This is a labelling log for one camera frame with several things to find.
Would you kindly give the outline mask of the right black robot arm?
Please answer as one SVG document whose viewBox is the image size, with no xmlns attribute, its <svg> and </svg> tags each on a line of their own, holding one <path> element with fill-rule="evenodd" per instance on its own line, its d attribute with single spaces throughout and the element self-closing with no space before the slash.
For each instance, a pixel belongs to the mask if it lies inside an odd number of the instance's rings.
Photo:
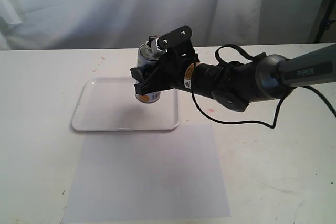
<svg viewBox="0 0 336 224">
<path fill-rule="evenodd" d="M 281 99 L 296 87 L 335 82 L 335 45 L 297 58 L 260 53 L 249 55 L 229 44 L 248 63 L 225 62 L 215 52 L 217 65 L 201 63 L 190 42 L 171 47 L 154 65 L 131 68 L 137 81 L 135 92 L 178 89 L 217 101 L 236 112 L 244 112 L 252 102 Z"/>
</svg>

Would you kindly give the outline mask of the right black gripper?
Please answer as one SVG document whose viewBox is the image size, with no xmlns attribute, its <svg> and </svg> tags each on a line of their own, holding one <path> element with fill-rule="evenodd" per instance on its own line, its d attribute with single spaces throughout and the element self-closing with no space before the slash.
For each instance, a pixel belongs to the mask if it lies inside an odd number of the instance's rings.
<svg viewBox="0 0 336 224">
<path fill-rule="evenodd" d="M 197 53 L 177 57 L 167 52 L 151 60 L 153 65 L 131 68 L 131 76 L 136 80 L 135 93 L 145 95 L 170 89 L 191 90 L 185 86 L 184 77 L 194 62 L 200 63 Z"/>
</svg>

